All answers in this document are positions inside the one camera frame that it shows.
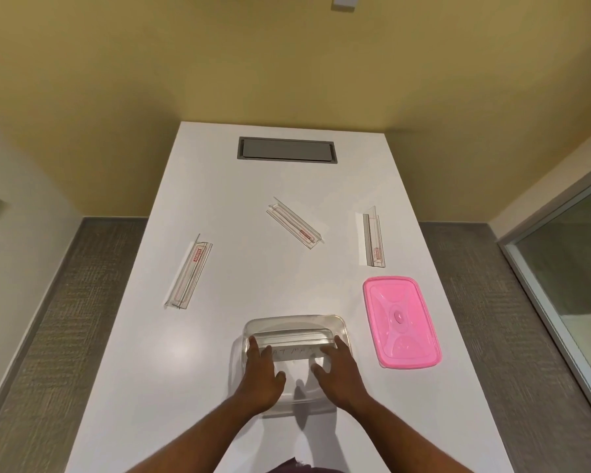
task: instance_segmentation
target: person's left hand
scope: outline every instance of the person's left hand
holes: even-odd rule
[[[274,375],[272,348],[267,346],[260,352],[256,339],[250,337],[245,374],[234,397],[241,401],[251,416],[258,415],[275,405],[285,389],[286,381],[284,372]]]

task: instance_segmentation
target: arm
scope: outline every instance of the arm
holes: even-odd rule
[[[285,380],[284,372],[274,376],[272,348],[260,353],[250,337],[245,374],[234,395],[127,473],[213,472],[245,423],[278,401]]]
[[[322,347],[331,358],[330,373],[314,364],[313,374],[331,402],[363,427],[392,473],[471,473],[371,398],[350,349],[339,337],[335,344],[337,348]]]

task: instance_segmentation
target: pink lid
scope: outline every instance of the pink lid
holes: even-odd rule
[[[438,338],[415,280],[371,277],[363,283],[363,297],[381,366],[425,368],[440,362]]]

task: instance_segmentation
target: glass panel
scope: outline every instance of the glass panel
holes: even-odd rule
[[[591,195],[517,247],[591,366]]]

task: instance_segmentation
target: white table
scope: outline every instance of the white table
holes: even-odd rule
[[[236,158],[239,136],[333,141],[338,163]],[[265,210],[274,196],[323,235],[308,250]],[[376,205],[386,268],[360,265],[355,213]],[[188,310],[163,304],[189,244],[213,243]],[[442,348],[424,370],[378,364],[363,305],[372,276],[418,281]],[[68,473],[119,473],[228,396],[230,359],[252,318],[345,320],[370,393],[475,472],[511,472],[502,441],[382,134],[182,123]],[[346,413],[257,418],[220,472],[266,472],[294,456],[353,473],[387,471]]]

